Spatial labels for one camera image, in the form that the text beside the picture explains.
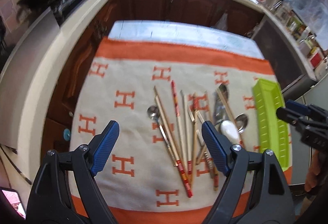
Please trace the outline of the person's right hand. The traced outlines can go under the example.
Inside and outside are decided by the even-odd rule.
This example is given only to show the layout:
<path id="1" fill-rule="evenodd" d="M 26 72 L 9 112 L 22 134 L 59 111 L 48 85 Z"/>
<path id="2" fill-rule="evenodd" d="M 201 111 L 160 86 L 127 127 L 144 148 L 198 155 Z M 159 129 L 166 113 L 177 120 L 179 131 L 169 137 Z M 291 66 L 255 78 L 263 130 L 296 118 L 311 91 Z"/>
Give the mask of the person's right hand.
<path id="1" fill-rule="evenodd" d="M 321 165 L 319 161 L 319 152 L 316 150 L 311 159 L 311 165 L 305 179 L 305 191 L 309 192 L 318 184 L 318 175 L 321 171 Z"/>

